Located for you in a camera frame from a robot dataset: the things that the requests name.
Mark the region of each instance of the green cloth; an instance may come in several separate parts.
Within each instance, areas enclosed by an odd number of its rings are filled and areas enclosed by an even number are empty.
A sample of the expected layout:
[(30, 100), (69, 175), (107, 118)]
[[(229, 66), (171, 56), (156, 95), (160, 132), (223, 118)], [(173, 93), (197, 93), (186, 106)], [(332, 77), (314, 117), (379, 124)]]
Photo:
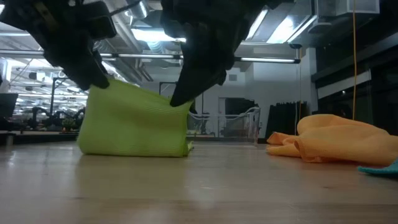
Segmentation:
[(78, 145), (84, 154), (183, 157), (192, 102), (173, 108), (170, 100), (137, 86), (110, 80), (91, 87)]

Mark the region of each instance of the black curtain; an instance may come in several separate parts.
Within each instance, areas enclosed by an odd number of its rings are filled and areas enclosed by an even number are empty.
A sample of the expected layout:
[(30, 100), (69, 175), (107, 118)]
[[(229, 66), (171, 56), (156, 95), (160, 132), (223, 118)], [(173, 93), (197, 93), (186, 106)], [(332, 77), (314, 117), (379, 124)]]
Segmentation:
[(269, 108), (266, 139), (268, 139), (273, 132), (294, 135), (295, 127), (297, 126), (297, 124), (295, 125), (296, 116), (297, 123), (300, 121), (300, 119), (308, 116), (307, 102), (302, 103), (301, 108), (300, 102), (278, 103), (275, 106), (272, 105)]

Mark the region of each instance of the support column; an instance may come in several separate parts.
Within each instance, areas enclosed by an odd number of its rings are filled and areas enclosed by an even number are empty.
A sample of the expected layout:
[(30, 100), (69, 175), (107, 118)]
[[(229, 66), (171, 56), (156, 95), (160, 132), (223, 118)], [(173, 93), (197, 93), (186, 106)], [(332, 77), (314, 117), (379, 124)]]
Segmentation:
[(11, 71), (12, 64), (8, 62), (7, 59), (0, 60), (0, 74), (1, 74), (1, 84), (0, 84), (0, 93), (8, 93), (10, 90), (10, 81), (11, 81)]

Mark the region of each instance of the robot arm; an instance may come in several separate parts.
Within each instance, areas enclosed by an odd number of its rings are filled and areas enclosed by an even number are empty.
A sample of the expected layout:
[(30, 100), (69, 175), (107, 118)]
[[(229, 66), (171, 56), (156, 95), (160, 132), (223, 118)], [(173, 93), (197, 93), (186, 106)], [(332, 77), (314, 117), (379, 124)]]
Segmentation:
[[(292, 0), (162, 0), (161, 24), (172, 37), (185, 37), (184, 64), (170, 104), (180, 106), (215, 84), (222, 85), (234, 53), (265, 5)], [(44, 57), (83, 90), (108, 87), (94, 41), (114, 37), (111, 14), (102, 1), (4, 0), (0, 21), (26, 30)]]
[(104, 2), (5, 0), (0, 21), (29, 32), (51, 65), (62, 67), (83, 90), (109, 85), (101, 56), (93, 50), (94, 41), (116, 35)]

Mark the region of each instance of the desk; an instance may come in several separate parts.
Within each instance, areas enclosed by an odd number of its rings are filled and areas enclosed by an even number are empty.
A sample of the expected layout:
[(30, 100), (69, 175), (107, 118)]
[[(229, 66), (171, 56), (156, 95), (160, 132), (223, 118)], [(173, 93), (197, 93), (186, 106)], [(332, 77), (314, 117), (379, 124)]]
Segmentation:
[(254, 146), (188, 158), (82, 156), (75, 143), (0, 149), (0, 223), (397, 223), (398, 182)]

